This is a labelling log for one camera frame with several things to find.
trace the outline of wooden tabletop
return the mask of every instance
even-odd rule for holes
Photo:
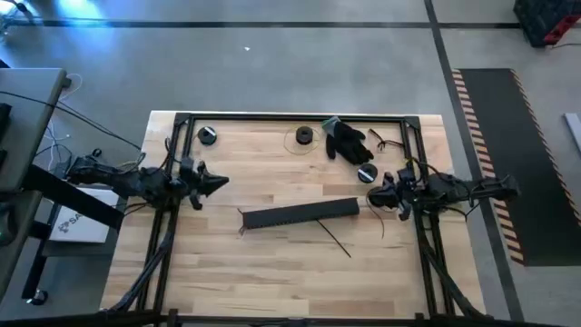
[[[163,140],[172,133],[174,116],[175,112],[151,113],[143,143],[147,153],[144,166],[162,163],[166,155]],[[441,172],[452,173],[441,116],[419,118],[428,162]],[[306,123],[317,132],[313,144],[306,147],[294,141],[294,130],[305,123],[198,120],[195,131],[206,125],[216,130],[218,140],[209,147],[194,140],[192,155],[203,159],[211,173],[230,177],[230,182],[202,198],[201,211],[194,211],[187,199],[182,201],[165,311],[177,308],[180,314],[191,315],[311,318],[411,318],[416,312],[427,312],[412,219],[401,222],[395,213],[374,208],[385,223],[381,238],[381,223],[365,201],[366,192],[381,184],[384,172],[395,174],[404,164],[400,148],[388,146],[379,152],[378,140],[368,130],[400,141],[396,124],[350,124],[368,136],[365,145],[375,154],[372,162],[379,176],[373,184],[360,182],[357,167],[342,157],[327,158],[325,134],[318,123]],[[245,212],[352,196],[358,197],[358,216],[323,221],[352,258],[315,222],[238,233],[242,225],[239,209]],[[475,307],[484,311],[464,217],[447,212],[440,218],[450,275]],[[149,208],[125,218],[102,307],[118,302],[142,270],[152,223],[153,209]],[[150,287],[150,307],[156,279],[157,275]],[[434,285],[443,312],[436,277]]]

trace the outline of black glove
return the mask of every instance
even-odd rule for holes
[[[373,159],[371,151],[361,144],[361,140],[365,140],[364,133],[342,122],[336,122],[333,128],[335,136],[327,134],[327,156],[330,159],[335,159],[335,152],[352,164],[364,164]]]

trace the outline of black metal frame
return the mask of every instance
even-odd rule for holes
[[[191,147],[192,147],[192,138],[193,138],[193,127],[197,120],[231,120],[231,121],[293,121],[293,122],[322,122],[323,120],[331,118],[331,114],[251,114],[251,113],[243,113],[243,114],[220,114],[220,113],[178,113],[176,114],[174,121],[173,121],[173,130],[172,130],[172,138],[170,142],[170,151],[168,153],[168,157],[170,158],[166,163],[164,169],[166,173],[170,173],[173,168],[173,158],[176,153],[178,137],[181,131],[181,128],[187,124],[187,130],[185,135],[185,140],[183,142],[183,151],[182,151],[182,158],[188,157],[190,155]],[[418,152],[418,160],[425,163],[427,161],[426,152],[424,149],[421,128],[419,124],[419,118],[417,116],[386,116],[386,115],[352,115],[352,114],[344,114],[340,115],[340,119],[346,123],[384,123],[384,124],[398,124],[401,133],[401,140],[403,143],[403,150],[404,156],[408,160],[407,165],[411,166],[413,163],[411,162],[412,157],[412,147],[409,140],[409,134],[413,133],[415,138],[415,143],[417,146]],[[422,176],[428,175],[428,170],[425,166],[420,166],[420,173]],[[174,233],[175,227],[177,224],[178,218],[178,210],[179,206],[175,209],[171,210],[169,222],[168,222],[168,230],[167,233]],[[423,218],[421,210],[415,210],[415,226],[416,226],[416,233],[418,240],[426,239],[426,228],[424,226]],[[159,233],[162,227],[162,219],[164,217],[164,212],[162,210],[158,210],[155,213],[154,220],[153,220],[153,228],[152,234],[150,236],[150,241],[147,249],[147,254],[145,261],[148,262],[157,247],[157,243],[159,241]],[[441,235],[439,232],[439,224],[438,224],[438,216],[436,214],[430,215],[430,230],[432,231],[432,239],[435,245],[435,248],[432,249],[433,253],[435,254],[436,260],[438,263],[443,266],[443,270],[446,272],[446,259],[444,255]],[[430,268],[430,259],[426,255],[425,251],[419,249],[419,259],[421,263],[421,270],[423,276],[423,283],[424,289],[426,291],[426,301],[428,305],[428,313],[430,316],[434,316],[438,313],[437,303],[436,303],[436,293],[434,289],[434,285],[432,282],[432,274]],[[157,283],[157,290],[155,292],[154,297],[154,304],[153,309],[157,312],[162,310],[162,303],[163,297],[165,292],[165,284],[167,283],[168,273],[169,273],[169,266],[171,261],[171,251],[169,251],[166,256],[163,258],[160,275]],[[145,303],[148,294],[148,283],[144,285],[142,288],[138,299],[137,299],[137,306],[136,310],[144,310]],[[442,283],[442,290],[443,290],[443,297],[444,303],[446,308],[446,314],[453,315],[454,314],[454,304],[452,300],[452,296],[450,295],[450,290],[448,286]],[[232,317],[207,317],[207,319],[203,319],[202,317],[195,317],[195,316],[178,316],[178,322],[237,322],[241,319],[232,318]],[[261,319],[261,318],[251,318],[253,323],[260,323],[260,322],[272,322],[271,318],[268,319]],[[383,324],[386,323],[394,324],[394,325],[406,325],[404,322],[413,322],[413,320],[405,321],[405,320],[320,320],[320,319],[309,319],[310,323],[321,322],[321,323],[339,323],[339,324],[353,324],[353,323],[371,323],[371,324]]]

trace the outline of concrete floor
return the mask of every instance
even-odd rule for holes
[[[147,22],[428,22],[423,0],[54,0],[33,2],[44,19]],[[511,23],[505,0],[433,0],[440,22]],[[13,26],[0,58],[13,67],[63,67],[83,77],[65,101],[140,143],[151,110],[442,114],[456,174],[467,159],[428,28],[107,28]],[[581,166],[561,117],[580,112],[581,47],[535,50],[519,30],[442,30],[454,68],[513,68],[537,112],[577,203]],[[581,30],[565,42],[581,42]],[[83,155],[103,149],[111,163],[136,153],[55,113],[57,137]],[[47,158],[40,159],[41,164]],[[480,213],[469,220],[488,313],[508,318]],[[0,319],[94,312],[110,256],[49,260],[41,307],[19,298],[34,241],[18,264]],[[581,268],[511,270],[526,320],[576,325],[581,319]]]

